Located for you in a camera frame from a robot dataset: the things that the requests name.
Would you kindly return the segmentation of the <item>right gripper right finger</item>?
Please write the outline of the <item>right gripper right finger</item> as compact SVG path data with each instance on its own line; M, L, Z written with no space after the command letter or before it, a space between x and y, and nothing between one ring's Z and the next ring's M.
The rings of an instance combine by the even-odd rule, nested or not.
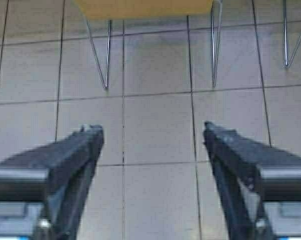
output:
M301 157L207 121L204 145L231 240L301 240Z

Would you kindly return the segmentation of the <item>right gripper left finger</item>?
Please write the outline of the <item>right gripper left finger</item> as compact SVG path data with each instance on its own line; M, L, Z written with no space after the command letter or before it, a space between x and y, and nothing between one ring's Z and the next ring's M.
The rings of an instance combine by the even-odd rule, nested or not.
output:
M101 125L0 162L0 240L75 240L104 145Z

